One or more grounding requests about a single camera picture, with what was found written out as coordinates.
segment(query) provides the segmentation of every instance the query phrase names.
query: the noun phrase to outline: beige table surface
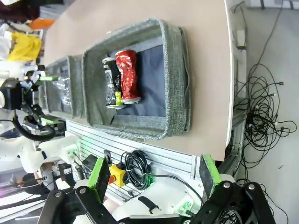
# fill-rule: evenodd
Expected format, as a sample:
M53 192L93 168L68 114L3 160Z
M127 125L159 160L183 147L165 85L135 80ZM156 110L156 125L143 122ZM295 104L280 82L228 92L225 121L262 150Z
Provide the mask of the beige table surface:
M48 30L45 64L81 54L107 32L164 19L186 29L192 77L192 128L182 136L146 143L223 160L230 136L232 60L224 0L77 0Z

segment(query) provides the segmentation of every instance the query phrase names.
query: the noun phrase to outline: crushed soda can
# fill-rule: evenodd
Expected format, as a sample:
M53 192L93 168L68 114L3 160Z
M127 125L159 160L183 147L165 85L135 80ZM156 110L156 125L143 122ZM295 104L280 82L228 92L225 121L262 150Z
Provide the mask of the crushed soda can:
M121 101L124 104L133 104L141 100L137 90L136 74L136 52L133 50L122 50L116 54L116 64L121 72Z
M106 75L106 108L122 109L125 105L121 101L121 74L117 68L116 60L107 57L102 60Z

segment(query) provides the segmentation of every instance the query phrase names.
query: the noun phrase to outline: white robot part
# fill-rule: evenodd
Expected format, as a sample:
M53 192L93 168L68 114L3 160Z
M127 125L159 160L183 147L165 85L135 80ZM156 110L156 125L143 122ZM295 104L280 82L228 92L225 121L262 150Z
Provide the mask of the white robot part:
M16 110L16 113L17 113L20 124L22 124L24 121L24 117L27 116L27 114L20 110ZM0 108L0 118L1 119L12 120L13 117L14 117L13 111ZM7 132L13 128L14 128L14 125L12 122L0 121L0 134Z
M153 209L149 213L149 208L143 204L139 197L144 196L156 204L159 208ZM138 197L134 197L112 212L115 220L121 220L131 215L159 216L164 214L175 214L186 202L194 205L192 196L188 193L185 186L170 182L154 182L145 189Z
M0 141L0 161L13 161L19 155L27 173L36 172L44 162L58 159L68 164L74 161L74 152L78 150L78 137L71 135L57 140L43 142L35 150L34 142L21 136L16 139Z
M43 142L38 150L34 148L24 148L20 154L21 162L27 173L36 172L44 162L52 162L62 159L68 164L72 164L78 149L78 137L68 136L65 138Z

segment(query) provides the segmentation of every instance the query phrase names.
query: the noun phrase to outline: gray fabric box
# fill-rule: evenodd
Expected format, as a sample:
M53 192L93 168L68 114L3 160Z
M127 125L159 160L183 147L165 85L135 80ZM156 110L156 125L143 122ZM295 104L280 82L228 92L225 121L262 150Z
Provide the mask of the gray fabric box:
M51 115L64 119L85 118L81 62L81 55L66 56L47 66L48 76L66 80L63 83L44 82L46 108Z
M165 115L122 115L115 109L107 109L102 59L107 53L114 56L123 49L140 52L159 45L163 47L164 58ZM178 26L148 19L112 32L84 53L82 79L87 122L101 131L159 140L180 135L190 128L188 53L184 32Z

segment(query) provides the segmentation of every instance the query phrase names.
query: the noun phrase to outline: black can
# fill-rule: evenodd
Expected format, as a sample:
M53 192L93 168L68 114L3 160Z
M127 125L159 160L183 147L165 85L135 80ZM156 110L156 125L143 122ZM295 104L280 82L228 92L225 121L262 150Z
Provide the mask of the black can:
M102 60L106 75L106 108L122 109L125 105L121 102L121 74L113 57Z

